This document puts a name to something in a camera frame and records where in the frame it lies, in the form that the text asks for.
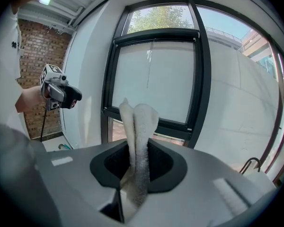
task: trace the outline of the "tree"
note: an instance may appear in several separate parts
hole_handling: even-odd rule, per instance
[[[194,28],[187,19],[182,19],[183,8],[180,6],[153,7],[141,15],[141,10],[133,13],[128,34],[154,28]]]

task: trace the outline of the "white towel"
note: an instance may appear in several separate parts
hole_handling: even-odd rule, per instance
[[[147,186],[150,182],[147,142],[158,126],[159,114],[152,107],[146,104],[139,104],[133,110],[133,127],[131,125],[132,121],[130,120],[132,116],[130,109],[132,108],[125,99],[120,105],[120,114],[127,136],[127,142],[129,142],[128,136],[130,138],[132,136],[132,128],[134,128],[135,138],[135,150],[132,150],[129,145],[131,165],[133,158],[135,158],[135,167],[132,167],[135,171],[129,180],[126,192],[127,198],[136,207],[139,207],[147,195]]]
[[[135,154],[135,133],[133,125],[133,108],[128,104],[125,98],[123,103],[119,106],[121,119],[123,122],[125,134],[127,137],[127,144],[129,148],[129,162],[131,166],[130,175],[134,174],[136,166],[136,154]]]

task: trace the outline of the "floor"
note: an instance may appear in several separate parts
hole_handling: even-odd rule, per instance
[[[60,144],[66,144],[67,146],[70,146],[69,143],[67,142],[66,138],[64,136],[60,136],[57,138],[53,138],[51,140],[46,140],[42,142],[44,144],[44,147],[46,151],[57,151],[60,150],[58,146]]]

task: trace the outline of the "window frame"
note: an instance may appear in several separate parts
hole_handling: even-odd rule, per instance
[[[128,30],[131,17],[135,10],[173,4],[188,6],[195,29],[158,28],[122,35],[123,31]],[[109,131],[112,130],[112,127],[109,127],[108,123],[109,117],[122,121],[119,109],[112,106],[115,74],[120,49],[124,46],[153,41],[189,42],[195,44],[195,81],[193,83],[186,123],[159,119],[158,127],[155,131],[159,134],[183,139],[185,140],[185,146],[194,148],[207,113],[212,70],[206,30],[193,0],[147,0],[125,7],[116,27],[106,62],[101,100],[102,143],[108,142]]]
[[[109,142],[112,142],[112,141],[114,141],[114,140],[113,140],[113,136],[114,136],[114,124],[115,124],[115,123],[121,124],[121,125],[123,126],[123,129],[124,129],[124,125],[123,125],[123,122],[122,122],[122,121],[119,121],[119,120],[117,120],[117,119],[113,119],[113,118],[111,118],[111,117],[109,117],[108,120],[109,120],[109,121],[108,121],[108,127],[111,127],[111,129],[109,129],[108,132],[110,132],[110,130],[111,130],[111,132],[112,132],[112,134],[109,135],[108,141],[109,141]],[[167,139],[169,139],[169,137],[170,137],[170,136],[168,136],[168,135],[162,135],[162,134],[159,134],[159,133],[154,133],[153,136],[158,136],[158,137],[167,138]],[[171,138],[172,140],[177,140],[177,141],[182,142],[183,144],[180,145],[180,146],[183,146],[184,143],[185,143],[185,140],[183,140],[183,139],[178,139],[178,138],[174,138],[174,137],[170,137],[170,138]]]

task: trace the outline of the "black rubber opening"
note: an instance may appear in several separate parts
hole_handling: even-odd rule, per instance
[[[187,173],[187,164],[177,152],[149,139],[150,184],[148,193],[167,192],[175,188]],[[95,156],[90,171],[104,187],[120,190],[120,181],[129,168],[127,141]]]

